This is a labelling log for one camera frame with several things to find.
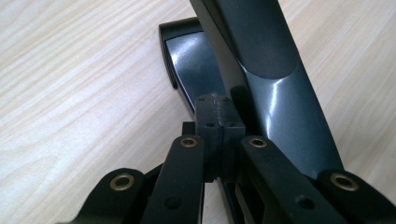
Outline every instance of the glossy black plastic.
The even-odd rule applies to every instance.
[[[160,39],[172,85],[191,110],[200,95],[225,95],[215,56],[196,18],[161,24]]]
[[[343,169],[276,0],[191,0],[247,132],[276,143],[305,175]]]

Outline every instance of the black metal arm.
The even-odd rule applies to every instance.
[[[191,3],[199,20],[160,37],[195,122],[162,166],[105,176],[72,223],[200,223],[215,179],[234,223],[395,223],[395,206],[344,171],[278,2]]]

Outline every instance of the light wood surface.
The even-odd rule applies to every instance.
[[[396,2],[280,4],[348,171],[396,203]],[[0,2],[0,223],[70,221],[112,170],[162,163],[188,108],[158,24],[187,0]],[[228,223],[207,186],[204,223]]]

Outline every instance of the screw hole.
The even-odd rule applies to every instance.
[[[315,203],[311,199],[307,198],[304,195],[299,195],[296,197],[295,202],[306,210],[312,210],[315,208]]]
[[[183,147],[195,147],[198,145],[198,142],[194,138],[183,138],[181,139],[180,144]]]
[[[249,143],[254,147],[266,147],[267,143],[260,138],[253,138],[249,141]]]
[[[359,188],[359,185],[351,178],[342,174],[332,174],[330,176],[332,183],[340,189],[355,191]]]
[[[134,184],[134,177],[129,174],[117,175],[110,181],[110,187],[116,191],[130,188]]]

